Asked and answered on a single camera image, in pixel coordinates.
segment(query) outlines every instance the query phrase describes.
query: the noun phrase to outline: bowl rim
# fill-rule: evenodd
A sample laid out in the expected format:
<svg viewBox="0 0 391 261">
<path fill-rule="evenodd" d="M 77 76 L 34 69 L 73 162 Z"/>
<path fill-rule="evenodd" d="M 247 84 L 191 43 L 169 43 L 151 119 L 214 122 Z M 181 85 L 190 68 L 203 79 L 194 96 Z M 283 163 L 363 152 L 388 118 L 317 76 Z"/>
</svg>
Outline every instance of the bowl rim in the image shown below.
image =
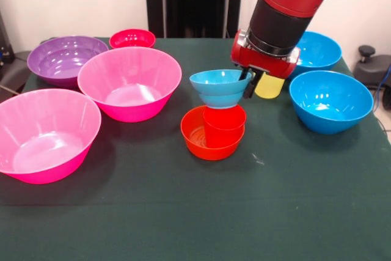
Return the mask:
<svg viewBox="0 0 391 261">
<path fill-rule="evenodd" d="M 199 84 L 199 85 L 229 85 L 229 84 L 233 84 L 233 83 L 237 83 L 237 82 L 241 82 L 241 81 L 250 80 L 251 77 L 252 77 L 252 74 L 251 74 L 250 72 L 248 72 L 245 79 L 237 80 L 237 81 L 232 81 L 232 82 L 228 82 L 228 83 L 217 83 L 217 84 L 205 84 L 205 83 L 201 83 L 201 82 L 198 82 L 198 81 L 194 81 L 194 80 L 193 80 L 193 78 L 194 78 L 196 75 L 199 75 L 199 74 L 201 74 L 201 73 L 206 73 L 206 72 L 222 72 L 222 71 L 242 72 L 241 70 L 235 70 L 235 69 L 233 69 L 233 68 L 222 68 L 222 69 L 220 69 L 220 70 L 204 70 L 204 71 L 202 71 L 202 72 L 193 73 L 193 74 L 189 77 L 189 80 L 190 80 L 191 83 Z"/>
<path fill-rule="evenodd" d="M 347 78 L 347 79 L 351 79 L 351 80 L 354 80 L 356 83 L 360 84 L 360 87 L 363 88 L 364 92 L 367 93 L 367 95 L 371 98 L 371 107 L 368 108 L 368 111 L 365 112 L 365 114 L 359 116 L 359 117 L 356 117 L 354 119 L 344 119 L 344 120 L 338 120 L 338 119 L 329 119 L 327 117 L 320 117 L 320 116 L 316 116 L 314 115 L 312 112 L 309 112 L 307 109 L 303 108 L 300 103 L 298 103 L 298 101 L 294 98 L 294 96 L 292 96 L 292 85 L 294 85 L 295 83 L 297 83 L 297 81 L 302 78 L 303 76 L 305 75 L 314 75 L 315 73 L 326 73 L 327 75 L 331 74 L 331 75 L 339 75 L 339 76 L 343 76 L 344 78 Z M 367 87 L 365 87 L 360 81 L 358 81 L 357 79 L 353 78 L 352 76 L 349 76 L 347 74 L 344 74 L 344 73 L 339 73 L 339 72 L 335 72 L 335 71 L 332 71 L 332 70 L 312 70 L 312 71 L 309 71 L 309 72 L 305 72 L 305 73 L 301 73 L 300 75 L 294 77 L 294 79 L 291 81 L 290 85 L 289 85 L 289 95 L 291 97 L 291 100 L 292 102 L 297 105 L 298 107 L 300 107 L 302 110 L 304 110 L 306 113 L 310 114 L 311 116 L 314 116 L 314 117 L 319 117 L 319 118 L 322 118 L 324 120 L 328 120 L 330 122 L 353 122 L 353 121 L 356 121 L 356 120 L 361 120 L 363 119 L 364 117 L 366 117 L 373 109 L 373 96 L 371 94 L 371 92 L 368 90 Z"/>
<path fill-rule="evenodd" d="M 75 155 L 74 157 L 72 157 L 72 158 L 70 158 L 68 160 L 61 161 L 60 163 L 56 163 L 56 164 L 54 164 L 51 167 L 46 167 L 46 168 L 43 168 L 43 169 L 37 169 L 37 170 L 35 170 L 33 172 L 5 171 L 3 168 L 0 167 L 0 172 L 2 172 L 3 174 L 36 174 L 38 172 L 48 171 L 50 169 L 56 168 L 58 166 L 61 166 L 61 165 L 65 164 L 65 163 L 69 162 L 70 160 L 74 159 L 75 157 L 77 157 L 80 154 L 82 154 L 83 152 L 85 152 L 86 149 L 89 148 L 92 145 L 93 141 L 97 137 L 97 135 L 98 135 L 98 133 L 100 131 L 101 125 L 102 125 L 102 114 L 100 112 L 100 109 L 99 109 L 98 105 L 91 98 L 89 98 L 88 96 L 85 96 L 82 93 L 79 93 L 77 91 L 68 90 L 68 89 L 61 89 L 61 88 L 50 88 L 50 89 L 33 90 L 33 91 L 25 92 L 25 93 L 19 94 L 17 96 L 14 96 L 12 98 L 9 98 L 6 101 L 2 102 L 1 105 L 5 105 L 7 103 L 11 103 L 12 101 L 17 100 L 17 99 L 19 99 L 19 97 L 22 97 L 22 96 L 23 97 L 27 97 L 27 96 L 30 96 L 30 95 L 33 95 L 33 94 L 36 94 L 36 93 L 44 93 L 44 92 L 66 92 L 68 94 L 72 93 L 72 95 L 75 94 L 76 96 L 83 97 L 83 99 L 88 101 L 88 103 L 91 103 L 92 107 L 96 110 L 96 112 L 98 114 L 98 127 L 95 130 L 95 132 L 94 132 L 93 136 L 91 137 L 91 139 L 88 141 L 88 143 L 84 144 L 85 146 L 82 148 L 82 150 L 77 155 Z"/>
<path fill-rule="evenodd" d="M 194 143 L 192 140 L 190 140 L 190 139 L 184 134 L 182 125 L 183 125 L 183 121 L 184 121 L 185 117 L 186 117 L 188 114 L 190 114 L 191 112 L 195 111 L 195 110 L 198 110 L 198 109 L 205 109 L 206 107 L 207 107 L 206 105 L 201 105 L 201 106 L 197 106 L 197 107 L 195 107 L 195 108 L 192 108 L 192 109 L 190 109 L 188 112 L 186 112 L 186 114 L 182 117 L 180 127 L 181 127 L 181 133 L 182 133 L 182 136 L 184 137 L 184 139 L 187 140 L 187 141 L 189 141 L 189 142 L 191 142 L 193 145 L 195 145 L 195 146 L 197 146 L 197 147 L 200 147 L 200 148 L 203 148 L 203 149 L 207 149 L 207 150 L 213 150 L 213 151 L 215 151 L 215 150 L 216 150 L 216 151 L 218 151 L 218 150 L 225 150 L 225 149 L 228 149 L 228 148 L 233 147 L 234 145 L 239 144 L 240 141 L 242 140 L 242 138 L 243 138 L 245 132 L 246 132 L 246 126 L 245 126 L 245 125 L 242 126 L 242 128 L 243 128 L 242 135 L 240 136 L 240 138 L 239 138 L 236 142 L 232 143 L 231 145 L 224 146 L 224 147 L 219 147 L 219 148 L 210 148 L 210 147 L 204 147 L 204 146 L 201 146 L 201 145 L 197 145 L 196 143 Z"/>
<path fill-rule="evenodd" d="M 65 38 L 86 38 L 86 39 L 91 39 L 91 40 L 97 41 L 98 43 L 101 43 L 101 44 L 104 46 L 104 48 L 105 48 L 106 50 L 102 51 L 101 53 L 106 52 L 106 51 L 109 51 L 109 47 L 107 46 L 107 44 L 106 44 L 104 41 L 102 41 L 102 40 L 100 40 L 100 39 L 98 39 L 98 38 L 96 38 L 96 37 L 90 37 L 90 36 L 85 36 L 85 35 L 68 35 L 68 36 L 55 37 L 55 38 L 51 38 L 51 39 L 49 39 L 49 40 L 46 40 L 46 41 L 42 42 L 41 44 L 39 44 L 37 47 L 35 47 L 35 48 L 29 53 L 29 55 L 28 55 L 28 57 L 27 57 L 27 59 L 26 59 L 27 67 L 29 68 L 29 70 L 30 70 L 32 73 L 34 73 L 34 74 L 36 74 L 37 76 L 39 76 L 39 77 L 41 77 L 41 78 L 44 78 L 44 79 L 53 79 L 53 80 L 59 80 L 59 81 L 61 81 L 61 80 L 66 80 L 66 79 L 75 79 L 75 78 L 77 78 L 77 75 L 75 75 L 75 76 L 69 76 L 69 77 L 67 77 L 67 78 L 53 78 L 52 76 L 45 76 L 45 75 L 43 75 L 43 74 L 41 74 L 41 73 L 35 71 L 35 70 L 31 67 L 31 61 L 30 61 L 31 56 L 32 56 L 32 54 L 33 54 L 34 52 L 36 52 L 42 45 L 47 45 L 48 43 L 52 43 L 52 42 L 54 42 L 54 41 L 56 41 L 56 40 L 65 39 Z"/>
<path fill-rule="evenodd" d="M 114 34 L 111 35 L 111 37 L 109 38 L 109 44 L 111 46 L 112 49 L 118 49 L 118 48 L 122 48 L 122 47 L 115 47 L 114 44 L 113 44 L 113 38 L 115 38 L 116 36 L 118 36 L 119 34 L 122 34 L 124 32 L 127 32 L 127 31 L 137 31 L 137 32 L 143 32 L 143 33 L 147 33 L 148 35 L 152 36 L 153 37 L 153 42 L 150 46 L 135 46 L 135 47 L 145 47 L 145 48 L 152 48 L 153 45 L 155 45 L 156 43 L 156 36 L 154 35 L 154 33 L 152 33 L 151 31 L 148 31 L 148 30 L 145 30 L 145 29 L 138 29 L 138 28 L 129 28 L 129 29 L 124 29 L 122 31 L 118 31 L 118 32 L 115 32 Z"/>
<path fill-rule="evenodd" d="M 328 63 L 323 64 L 323 65 L 320 65 L 320 66 L 309 66 L 309 65 L 296 64 L 296 67 L 300 67 L 300 68 L 319 68 L 319 69 L 321 70 L 322 68 L 327 68 L 327 67 L 331 67 L 331 66 L 335 65 L 335 64 L 342 58 L 342 48 L 341 48 L 341 46 L 338 44 L 338 42 L 335 41 L 333 38 L 330 38 L 329 36 L 326 36 L 326 35 L 324 35 L 324 34 L 322 34 L 322 33 L 314 32 L 314 31 L 305 31 L 304 34 L 303 34 L 303 36 L 304 36 L 305 34 L 322 36 L 322 37 L 324 37 L 324 38 L 326 38 L 326 39 L 329 39 L 329 40 L 332 41 L 334 44 L 336 44 L 336 46 L 338 47 L 338 50 L 339 50 L 338 59 L 334 59 L 333 62 L 328 62 Z"/>
<path fill-rule="evenodd" d="M 159 99 L 155 100 L 155 101 L 151 101 L 151 102 L 146 102 L 146 103 L 143 103 L 143 104 L 138 104 L 138 105 L 112 105 L 112 104 L 107 104 L 106 102 L 104 101 L 101 101 L 101 100 L 98 100 L 98 99 L 95 99 L 93 97 L 91 97 L 83 88 L 82 86 L 80 85 L 80 77 L 82 75 L 82 72 L 86 70 L 86 68 L 88 67 L 88 63 L 89 62 L 92 62 L 94 59 L 96 58 L 99 58 L 101 55 L 103 54 L 113 54 L 114 52 L 116 51 L 119 51 L 119 50 L 123 50 L 123 51 L 131 51 L 131 50 L 141 50 L 141 51 L 158 51 L 160 54 L 163 54 L 163 55 L 166 55 L 168 56 L 169 58 L 171 58 L 173 61 L 175 61 L 175 66 L 179 69 L 179 74 L 180 74 L 180 78 L 178 79 L 177 83 L 175 84 L 175 87 L 173 86 L 172 89 L 166 93 L 164 96 L 160 97 Z M 161 101 L 165 98 L 167 98 L 167 96 L 170 96 L 172 95 L 172 93 L 175 91 L 175 89 L 180 85 L 181 81 L 182 81 L 182 76 L 183 76 L 183 73 L 182 73 L 182 68 L 179 64 L 179 62 L 174 58 L 172 57 L 170 54 L 164 52 L 164 51 L 161 51 L 161 50 L 157 50 L 155 48 L 149 48 L 149 47 L 138 47 L 138 46 L 133 46 L 133 47 L 121 47 L 121 48 L 116 48 L 116 49 L 112 49 L 112 50 L 108 50 L 108 51 L 105 51 L 105 52 L 102 52 L 101 54 L 98 54 L 96 56 L 94 56 L 93 58 L 89 59 L 80 69 L 79 71 L 79 74 L 78 74 L 78 87 L 80 89 L 80 91 L 85 95 L 85 96 L 88 96 L 91 100 L 99 103 L 99 104 L 102 104 L 102 105 L 106 105 L 106 106 L 112 106 L 112 107 L 116 107 L 116 108 L 133 108 L 133 107 L 140 107 L 140 106 L 144 106 L 144 105 L 150 105 L 150 104 L 153 104 L 153 103 L 156 103 L 158 101 Z"/>
</svg>

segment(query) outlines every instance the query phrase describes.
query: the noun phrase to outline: small red bowl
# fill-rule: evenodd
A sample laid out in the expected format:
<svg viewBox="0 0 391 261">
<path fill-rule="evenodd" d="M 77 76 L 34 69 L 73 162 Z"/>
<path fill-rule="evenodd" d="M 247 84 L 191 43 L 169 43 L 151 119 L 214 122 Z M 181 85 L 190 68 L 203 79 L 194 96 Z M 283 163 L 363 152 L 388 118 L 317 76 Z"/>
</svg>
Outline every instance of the small red bowl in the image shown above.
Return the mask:
<svg viewBox="0 0 391 261">
<path fill-rule="evenodd" d="M 239 139 L 225 147 L 208 148 L 205 142 L 205 129 L 203 127 L 203 112 L 206 106 L 193 108 L 181 121 L 181 131 L 188 149 L 196 157 L 204 160 L 222 160 L 231 156 L 238 148 L 240 141 L 244 136 L 245 127 Z"/>
<path fill-rule="evenodd" d="M 156 37 L 152 32 L 141 29 L 127 29 L 117 32 L 109 40 L 113 49 L 131 46 L 152 48 L 155 42 Z"/>
</svg>

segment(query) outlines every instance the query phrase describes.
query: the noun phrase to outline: bowl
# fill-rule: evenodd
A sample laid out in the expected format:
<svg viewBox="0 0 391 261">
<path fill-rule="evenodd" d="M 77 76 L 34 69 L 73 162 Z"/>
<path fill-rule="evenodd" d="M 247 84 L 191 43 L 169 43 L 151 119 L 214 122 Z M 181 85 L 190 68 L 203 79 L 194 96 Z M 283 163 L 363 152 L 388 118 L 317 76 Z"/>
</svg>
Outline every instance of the bowl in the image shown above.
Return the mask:
<svg viewBox="0 0 391 261">
<path fill-rule="evenodd" d="M 163 109 L 181 77 L 179 63 L 167 53 L 124 47 L 86 62 L 79 72 L 78 84 L 109 117 L 141 122 Z"/>
<path fill-rule="evenodd" d="M 111 36 L 109 43 L 112 48 L 129 46 L 153 47 L 156 37 L 152 32 L 141 29 L 127 29 Z"/>
<path fill-rule="evenodd" d="M 190 83 L 210 108 L 225 109 L 238 104 L 251 79 L 239 81 L 241 70 L 207 70 L 190 76 Z"/>
<path fill-rule="evenodd" d="M 82 164 L 101 114 L 83 94 L 45 89 L 0 104 L 0 172 L 22 182 L 63 179 Z"/>
<path fill-rule="evenodd" d="M 342 56 L 336 41 L 315 32 L 304 32 L 297 47 L 300 57 L 290 79 L 312 70 L 331 70 Z"/>
<path fill-rule="evenodd" d="M 335 134 L 367 116 L 373 97 L 358 80 L 325 70 L 303 73 L 289 87 L 294 109 L 312 131 Z"/>
<path fill-rule="evenodd" d="M 199 106 L 185 114 L 181 121 L 182 135 L 189 151 L 196 157 L 211 161 L 223 160 L 231 156 L 238 148 L 244 136 L 245 127 L 242 127 L 241 135 L 236 142 L 221 148 L 208 148 L 206 147 L 205 129 L 203 126 L 203 112 L 205 108 L 205 105 Z"/>
<path fill-rule="evenodd" d="M 31 51 L 27 66 L 48 84 L 74 88 L 78 85 L 78 73 L 84 63 L 108 49 L 103 41 L 92 37 L 54 38 Z"/>
</svg>

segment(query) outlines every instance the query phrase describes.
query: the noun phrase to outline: black metal stand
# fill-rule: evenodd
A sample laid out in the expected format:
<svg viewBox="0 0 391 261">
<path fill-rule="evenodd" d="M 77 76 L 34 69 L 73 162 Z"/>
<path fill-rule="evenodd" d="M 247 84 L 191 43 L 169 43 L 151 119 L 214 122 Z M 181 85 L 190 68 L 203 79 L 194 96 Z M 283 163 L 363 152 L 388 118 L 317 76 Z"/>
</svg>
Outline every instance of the black metal stand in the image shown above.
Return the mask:
<svg viewBox="0 0 391 261">
<path fill-rule="evenodd" d="M 234 38 L 238 30 L 240 2 L 147 0 L 148 28 L 157 37 Z"/>
<path fill-rule="evenodd" d="M 0 62 L 11 64 L 14 59 L 15 55 L 0 12 Z"/>
</svg>

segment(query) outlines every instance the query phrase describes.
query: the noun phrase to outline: blue bowl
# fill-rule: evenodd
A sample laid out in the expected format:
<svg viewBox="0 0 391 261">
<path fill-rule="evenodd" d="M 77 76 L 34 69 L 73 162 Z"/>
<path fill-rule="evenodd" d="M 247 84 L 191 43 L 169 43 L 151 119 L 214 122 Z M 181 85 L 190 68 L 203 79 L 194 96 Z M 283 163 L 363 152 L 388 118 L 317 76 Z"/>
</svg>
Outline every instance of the blue bowl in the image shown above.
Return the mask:
<svg viewBox="0 0 391 261">
<path fill-rule="evenodd" d="M 290 79 L 312 70 L 330 70 L 342 56 L 336 41 L 315 32 L 304 32 L 297 47 L 300 48 L 299 62 Z"/>
<path fill-rule="evenodd" d="M 295 77 L 289 92 L 299 118 L 310 130 L 321 134 L 353 127 L 373 107 L 372 94 L 358 80 L 326 70 Z"/>
<path fill-rule="evenodd" d="M 248 73 L 239 81 L 240 75 L 241 70 L 208 70 L 192 75 L 190 83 L 208 107 L 231 108 L 238 104 L 251 79 Z"/>
</svg>

